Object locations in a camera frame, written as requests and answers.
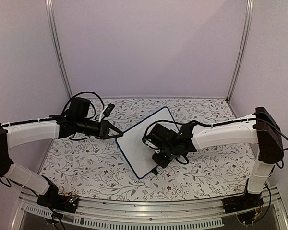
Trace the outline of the small blue-framed whiteboard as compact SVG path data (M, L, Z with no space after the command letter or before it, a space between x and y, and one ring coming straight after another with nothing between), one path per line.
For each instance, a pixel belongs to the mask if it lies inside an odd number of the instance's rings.
M153 174L151 171L157 168L157 164L152 160L154 150L142 142L146 128L157 120L174 121L174 118L168 107L162 107L128 128L122 137L116 138L118 148L138 179Z

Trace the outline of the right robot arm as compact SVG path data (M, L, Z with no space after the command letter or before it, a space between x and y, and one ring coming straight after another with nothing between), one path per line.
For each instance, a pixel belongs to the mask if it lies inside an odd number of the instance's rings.
M261 197L264 184L273 168L283 165L284 152L288 150L288 137L264 107L233 120L205 124L197 120L180 123L178 132L163 126L164 120L148 125L142 142L154 150L153 161L166 168L180 156L207 147L227 144L257 144L259 152L255 166L247 179L244 193L222 200L225 213L239 212L263 205Z

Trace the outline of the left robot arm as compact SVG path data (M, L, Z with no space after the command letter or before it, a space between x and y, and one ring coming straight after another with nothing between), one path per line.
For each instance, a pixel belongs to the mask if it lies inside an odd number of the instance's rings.
M87 92L80 92L70 98L59 115L14 123L0 122L0 181L5 179L3 185L8 188L16 184L29 189L37 196L37 204L51 211L75 213L79 203L78 196L71 192L60 194L49 178L16 164L9 157L9 150L26 143L68 138L75 134L102 140L122 137L123 132L107 120L114 104L105 106L102 103L102 112L89 116L89 109L93 104L83 98L83 94Z

